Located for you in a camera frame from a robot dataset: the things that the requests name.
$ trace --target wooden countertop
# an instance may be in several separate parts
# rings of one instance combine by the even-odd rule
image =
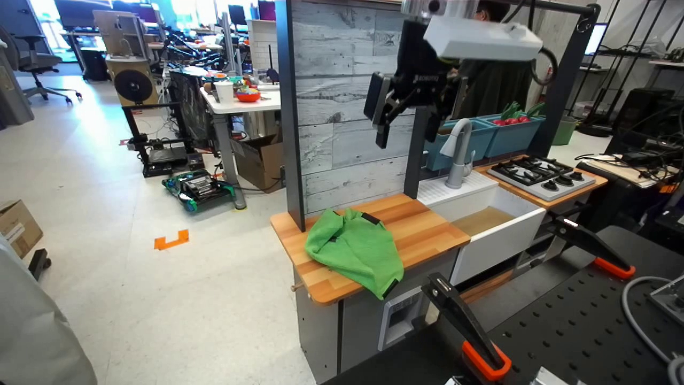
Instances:
[[[508,181],[497,179],[496,175],[491,175],[491,173],[490,173],[490,166],[496,165],[496,162],[502,162],[502,161],[508,161],[508,158],[497,158],[497,161],[494,161],[494,162],[483,162],[483,165],[476,165],[475,169],[481,172],[481,173],[485,173],[487,177],[496,179],[497,187],[502,187],[505,191],[510,191],[513,195],[517,195],[517,197],[522,197],[522,199],[528,199],[528,200],[532,200],[534,206],[544,208],[544,209],[554,209],[554,208],[557,208],[557,206],[565,206],[565,203],[568,203],[568,200],[574,200],[577,197],[588,195],[588,193],[592,193],[592,191],[597,191],[597,189],[601,189],[601,187],[606,183],[606,179],[605,179],[603,175],[588,173],[588,172],[574,166],[574,172],[580,172],[580,173],[586,175],[586,177],[595,177],[597,181],[589,183],[589,187],[584,187],[584,189],[580,189],[580,191],[574,191],[574,193],[570,193],[570,195],[565,195],[565,197],[561,197],[561,199],[544,200],[544,199],[539,199],[539,197],[522,191],[522,189],[515,187],[515,183],[508,183]]]
[[[464,231],[448,224],[445,218],[430,212],[430,208],[406,195],[392,195],[379,200],[370,200],[356,206],[356,209],[383,220],[397,244],[403,269],[421,265],[447,251],[460,248],[470,241]],[[276,213],[272,218],[272,227],[281,237],[290,263],[294,265],[294,272],[305,284],[313,301],[325,306],[361,291],[356,283],[318,265],[305,254],[305,233],[299,231],[290,213]]]

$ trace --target orange tape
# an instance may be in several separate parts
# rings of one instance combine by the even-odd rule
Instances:
[[[176,248],[176,245],[189,244],[189,241],[190,241],[190,231],[180,228],[176,240],[153,237],[153,251],[166,251],[166,248]]]
[[[513,367],[513,359],[510,359],[507,352],[502,352],[496,344],[494,344],[494,348],[496,348],[496,352],[497,352],[497,358],[501,358],[501,361],[502,361],[501,367],[491,367],[491,366],[487,363],[487,359],[483,359],[469,341],[464,341],[464,344],[461,344],[464,358],[465,358],[465,359],[470,361],[470,366],[472,366],[485,380],[490,380],[490,383],[502,380],[502,379],[510,373],[510,367]]]
[[[614,265],[611,260],[603,258],[603,257],[597,257],[595,263],[592,263],[597,269],[605,272],[606,276],[614,276],[617,280],[629,280],[636,273],[636,268],[629,268],[629,269],[621,269],[619,265]]]

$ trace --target wooden wall panel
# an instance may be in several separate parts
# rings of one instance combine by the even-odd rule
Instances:
[[[396,71],[403,18],[348,2],[290,4],[305,213],[400,193],[413,112],[381,149],[363,104],[370,75]]]

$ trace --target red object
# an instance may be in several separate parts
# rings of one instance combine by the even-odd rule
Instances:
[[[517,123],[528,123],[528,122],[531,122],[531,117],[525,117],[525,115],[494,119],[496,126],[517,126]]]
[[[617,279],[617,280],[629,280],[636,273],[636,268],[629,268],[629,269],[621,269],[619,265],[614,265],[611,260],[603,258],[603,257],[597,257],[595,263],[592,263],[597,269]]]
[[[260,98],[258,91],[254,91],[254,95],[237,91],[236,96],[240,102],[258,102],[258,98]]]
[[[464,344],[461,344],[464,358],[465,358],[465,359],[470,361],[470,366],[472,366],[485,380],[490,380],[490,383],[502,380],[502,379],[510,373],[510,367],[513,367],[510,358],[508,358],[507,352],[502,352],[497,347],[494,347],[494,348],[496,348],[496,352],[497,352],[497,358],[501,358],[501,361],[502,361],[501,367],[491,367],[491,366],[487,363],[487,359],[483,359],[469,341],[464,341]]]

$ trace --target white sink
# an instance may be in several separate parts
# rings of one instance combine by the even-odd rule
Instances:
[[[450,284],[460,284],[525,251],[544,209],[501,189],[472,172],[464,187],[450,191],[445,179],[424,179],[419,200],[470,236],[461,248]]]

